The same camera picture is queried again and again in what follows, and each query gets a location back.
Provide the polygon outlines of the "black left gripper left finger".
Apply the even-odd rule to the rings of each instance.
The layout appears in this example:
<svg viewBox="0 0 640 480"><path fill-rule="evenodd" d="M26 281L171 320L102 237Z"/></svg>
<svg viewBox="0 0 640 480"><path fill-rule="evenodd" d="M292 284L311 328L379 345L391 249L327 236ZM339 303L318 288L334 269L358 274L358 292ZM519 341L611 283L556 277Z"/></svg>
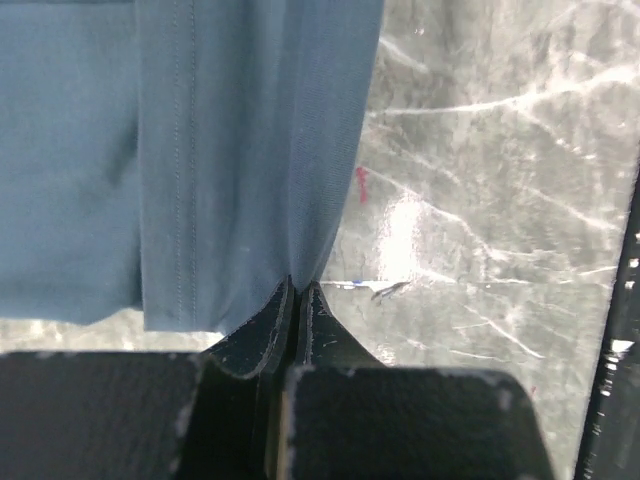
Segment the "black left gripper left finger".
<svg viewBox="0 0 640 480"><path fill-rule="evenodd" d="M5 479L271 479L295 292L213 347L1 358Z"/></svg>

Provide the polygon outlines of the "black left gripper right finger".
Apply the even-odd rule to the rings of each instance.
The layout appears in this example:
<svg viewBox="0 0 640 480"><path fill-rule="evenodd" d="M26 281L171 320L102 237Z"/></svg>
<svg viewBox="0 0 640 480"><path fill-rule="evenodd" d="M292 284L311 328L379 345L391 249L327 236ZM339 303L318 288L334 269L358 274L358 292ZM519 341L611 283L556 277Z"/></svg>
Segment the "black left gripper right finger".
<svg viewBox="0 0 640 480"><path fill-rule="evenodd" d="M388 367L318 284L303 294L283 387L283 479L549 479L532 402L504 371Z"/></svg>

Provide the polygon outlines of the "blue-grey t-shirt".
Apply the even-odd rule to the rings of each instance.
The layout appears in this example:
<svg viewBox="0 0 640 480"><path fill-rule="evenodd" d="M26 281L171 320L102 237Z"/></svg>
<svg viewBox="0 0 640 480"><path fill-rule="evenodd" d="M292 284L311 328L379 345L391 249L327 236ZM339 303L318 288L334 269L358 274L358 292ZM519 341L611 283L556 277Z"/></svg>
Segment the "blue-grey t-shirt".
<svg viewBox="0 0 640 480"><path fill-rule="evenodd" d="M1 313L227 334L318 280L379 1L5 1Z"/></svg>

